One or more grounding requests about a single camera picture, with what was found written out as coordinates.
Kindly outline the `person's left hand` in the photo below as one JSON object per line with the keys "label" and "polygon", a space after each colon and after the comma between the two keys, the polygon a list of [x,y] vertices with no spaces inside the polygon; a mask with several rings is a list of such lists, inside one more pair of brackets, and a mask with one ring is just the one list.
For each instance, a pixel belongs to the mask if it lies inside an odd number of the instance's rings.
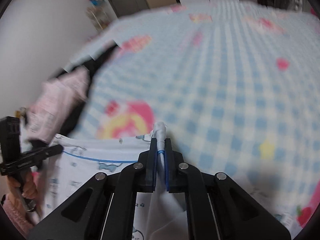
{"label": "person's left hand", "polygon": [[[18,193],[16,191],[16,189],[20,188],[20,183],[10,177],[7,176],[7,184],[8,184],[8,188],[10,190],[10,192],[8,193],[8,198],[14,202],[16,200],[20,200],[20,197],[18,196]],[[25,178],[24,178],[24,185],[22,187],[22,197],[23,198],[27,198],[27,199],[35,199],[37,197],[38,191],[37,191],[37,186],[34,182],[34,178],[33,178],[33,174],[31,171],[28,171],[25,174]]]}

